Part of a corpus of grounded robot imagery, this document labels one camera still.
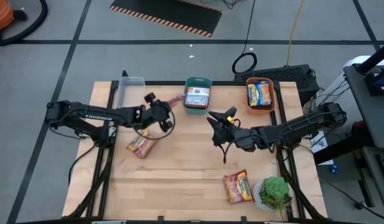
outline clear plastic container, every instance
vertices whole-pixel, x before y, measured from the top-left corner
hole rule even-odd
[[[143,77],[121,77],[117,89],[117,108],[140,106],[144,103],[145,94]]]

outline wooden table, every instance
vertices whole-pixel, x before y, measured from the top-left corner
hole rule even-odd
[[[148,85],[146,88],[146,93],[154,92],[157,98],[168,100],[182,93],[184,87]],[[109,92],[110,82],[96,82],[90,104],[106,107]],[[296,84],[281,82],[281,93],[287,119],[301,116]],[[244,128],[271,124],[269,113],[260,116],[246,113],[245,86],[213,86],[209,109],[224,112],[231,106],[238,109],[235,118],[240,119]],[[174,132],[160,140],[145,159],[139,159],[126,149],[136,135],[133,130],[119,128],[104,219],[157,220],[160,215],[165,220],[240,221],[241,216],[249,221],[287,219],[279,212],[261,211],[252,201],[229,204],[223,185],[224,175],[242,169],[247,170],[250,187],[264,178],[279,176],[275,154],[258,149],[249,153],[232,146],[228,161],[223,164],[222,152],[211,140],[213,130],[205,119],[208,115],[187,114],[181,104],[173,111],[176,116]],[[163,135],[156,124],[148,131],[155,137]],[[308,141],[302,144],[309,147]],[[77,156],[91,146],[90,139],[81,140]],[[71,213],[89,191],[97,152],[95,149],[74,167],[63,215]],[[327,216],[312,154],[297,148],[294,158],[301,190],[319,213]],[[96,198],[94,214],[97,214],[99,192]],[[295,204],[293,210],[297,217]]]

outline teal container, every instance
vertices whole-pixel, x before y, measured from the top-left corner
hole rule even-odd
[[[185,82],[185,89],[184,94],[186,94],[187,87],[206,87],[211,88],[212,81],[208,78],[202,78],[202,77],[189,77]],[[205,114],[207,112],[207,109],[192,109],[192,108],[186,108],[185,106],[185,100],[182,100],[182,105],[184,105],[186,112],[190,114]]]

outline black metal table frame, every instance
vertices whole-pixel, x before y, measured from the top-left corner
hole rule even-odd
[[[110,86],[110,93],[109,93],[109,98],[108,98],[108,104],[107,104],[107,108],[111,108],[113,106],[113,100],[114,100],[114,97],[115,97],[115,92],[118,88],[118,83],[119,81],[112,81],[111,82],[111,86]],[[185,81],[146,81],[145,82],[146,85],[185,85]],[[214,81],[212,83],[212,85],[236,85],[236,86],[240,86],[240,85],[245,85],[245,82],[235,82],[235,81]],[[281,121],[282,123],[283,122],[286,122],[286,112],[284,110],[284,105],[283,105],[283,98],[281,96],[281,89],[280,89],[280,84],[279,82],[275,82],[274,83],[274,88],[275,88],[275,92],[276,92],[276,95],[277,95],[277,100],[278,100],[278,105],[279,105],[279,113],[280,113],[280,118],[281,118]],[[274,111],[271,112],[271,122],[272,122],[272,125],[277,125],[277,120],[276,120],[276,113]],[[109,125],[109,122],[108,121],[104,121],[103,123],[103,126],[105,127],[108,127]],[[106,205],[106,199],[107,199],[107,193],[108,193],[108,185],[109,185],[109,182],[110,182],[110,172],[111,172],[111,166],[112,166],[112,162],[113,162],[113,155],[114,155],[114,149],[115,149],[115,143],[107,148],[108,149],[108,155],[107,155],[107,160],[106,160],[106,165],[105,166],[108,166],[109,169],[106,170],[108,173],[105,175],[105,178],[103,180],[103,182],[99,185],[96,186],[96,189],[98,187],[100,187],[100,185],[102,185],[102,190],[101,190],[101,198],[100,198],[100,202],[99,202],[99,208],[98,208],[98,215],[97,216],[93,216],[92,215],[92,212],[93,212],[93,207],[94,207],[94,204],[95,204],[95,194],[96,194],[96,190],[94,192],[91,193],[91,191],[87,194],[87,196],[85,198],[88,198],[88,205],[87,205],[87,212],[85,213],[85,217],[80,217],[81,214],[83,213],[83,211],[79,211],[79,215],[77,215],[76,217],[63,217],[62,219],[59,219],[59,220],[44,220],[44,221],[37,221],[37,222],[27,222],[28,224],[40,224],[40,223],[77,223],[77,224],[81,224],[81,223],[92,223],[92,222],[98,222],[98,221],[103,221],[103,216],[105,214],[105,205]],[[93,180],[92,180],[92,186],[94,186],[94,184],[96,184],[98,182],[98,179],[99,178],[102,178],[102,172],[101,171],[101,167],[102,167],[102,163],[103,163],[103,155],[104,155],[104,150],[105,148],[102,148],[100,147],[99,150],[98,150],[98,155],[96,157],[96,164],[95,164],[95,170],[94,170],[94,173],[93,173]],[[291,171],[291,175],[295,181],[295,183],[299,186],[299,182],[298,182],[298,176],[297,176],[297,169],[296,169],[296,164],[295,164],[295,160],[294,160],[294,155],[293,155],[293,151],[292,150],[288,150],[287,151],[288,153],[288,157],[289,157],[289,169]],[[304,207],[302,206],[302,203],[299,201],[298,198],[296,198],[296,203],[297,203],[297,208],[298,208],[298,213],[299,213],[299,218],[294,218],[293,216],[293,212],[291,209],[288,209],[287,210],[287,216],[288,216],[288,220],[289,222],[295,220],[295,221],[298,221],[300,222],[301,220],[305,220],[306,219],[306,216],[305,216],[305,213],[304,213]],[[307,223],[316,223],[316,220],[306,220]],[[163,216],[158,216],[157,220],[135,220],[135,221],[127,221],[126,223],[145,223],[145,224],[149,224],[149,223],[152,223],[152,224],[161,224],[161,223],[194,223],[193,221],[164,221],[164,217]],[[220,221],[212,221],[212,222],[206,222],[206,221],[198,221],[196,223],[206,223],[206,224],[209,224],[209,223],[212,223],[212,224],[220,224],[220,223],[226,223],[226,224],[239,224],[239,223],[242,223],[242,224],[247,224],[247,223],[267,223],[267,222],[249,222],[247,220],[246,217],[240,217],[240,221],[239,222],[220,222]]]

